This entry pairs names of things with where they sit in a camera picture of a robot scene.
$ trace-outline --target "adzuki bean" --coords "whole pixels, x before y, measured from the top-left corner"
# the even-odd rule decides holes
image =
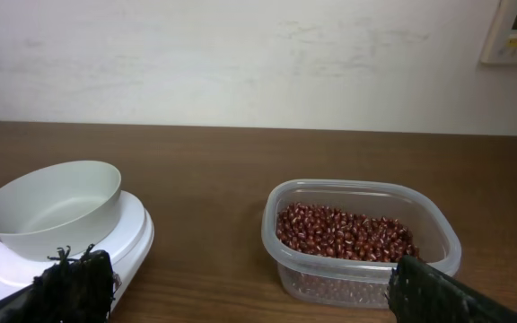
[[[398,219],[368,218],[323,205],[292,203],[278,213],[276,236],[305,254],[398,262],[404,255],[420,258],[413,234]]]

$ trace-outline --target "red bean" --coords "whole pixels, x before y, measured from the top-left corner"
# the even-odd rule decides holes
[[[278,213],[276,237],[309,255],[382,262],[404,255],[419,258],[412,232],[398,219],[369,218],[324,205],[290,204]]]

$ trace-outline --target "white wall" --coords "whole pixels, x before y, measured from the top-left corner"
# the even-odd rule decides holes
[[[0,0],[0,119],[517,135],[498,0]]]

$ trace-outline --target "kitchen scale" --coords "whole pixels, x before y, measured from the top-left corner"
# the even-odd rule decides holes
[[[115,309],[137,269],[145,260],[154,237],[151,215],[134,195],[121,191],[115,212],[121,213],[117,226],[93,248],[109,253],[113,272],[120,279],[111,310]],[[82,255],[83,252],[69,257],[79,258]],[[41,275],[45,269],[56,263],[58,262],[22,258],[0,242],[0,300],[30,285],[34,276]]]

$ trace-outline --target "white bowl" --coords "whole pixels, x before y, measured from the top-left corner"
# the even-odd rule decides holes
[[[44,261],[57,248],[81,252],[117,225],[121,174],[102,161],[36,170],[0,188],[0,241],[19,256]]]

